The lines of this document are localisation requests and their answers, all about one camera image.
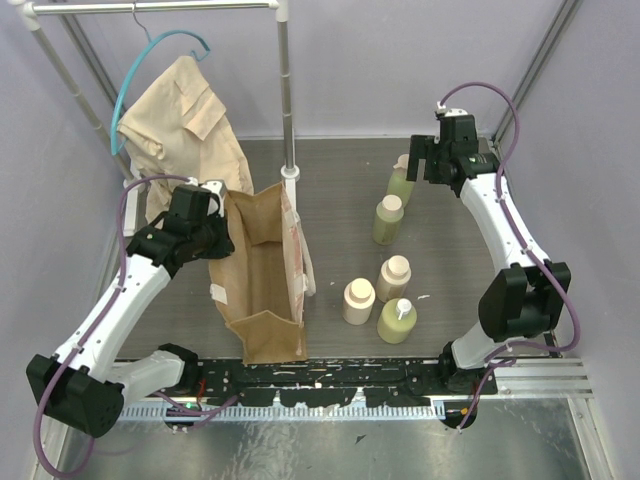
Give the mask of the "green bottle beige cap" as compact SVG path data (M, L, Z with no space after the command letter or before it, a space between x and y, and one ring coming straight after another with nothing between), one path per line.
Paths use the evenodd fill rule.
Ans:
M392 244L400 230L404 217L404 207L400 197L386 195L377 204L372 230L372 238L379 245Z

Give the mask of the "brown canvas bag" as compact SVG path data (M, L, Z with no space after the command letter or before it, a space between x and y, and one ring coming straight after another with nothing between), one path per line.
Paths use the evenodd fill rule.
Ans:
M230 191L225 218L235 251L209 262L210 295L242 342L243 362L308 359L304 300L315 278L300 217L285 188L249 195Z

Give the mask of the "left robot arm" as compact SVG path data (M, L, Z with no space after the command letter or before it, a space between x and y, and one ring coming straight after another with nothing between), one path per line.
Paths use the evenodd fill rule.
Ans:
M214 174L174 180L168 208L122 243L119 271L84 322L53 355L28 364L39 417L98 438L133 402L197 390L198 356L174 344L115 365L151 301L192 261L208 262L213 301L241 340L245 364L307 359L303 309L315 279L290 183L247 194Z

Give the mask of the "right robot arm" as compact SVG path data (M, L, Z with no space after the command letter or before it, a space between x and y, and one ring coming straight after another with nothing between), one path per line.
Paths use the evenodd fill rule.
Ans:
M554 329L571 281L569 267L552 262L528 231L512 201L500 162L479 149L475 118L440 107L437 136L413 137L411 162L424 178L448 186L469 210L489 250L495 277L478 303L476 324L448 343L438 358L442 388L459 394L480 379L486 358Z

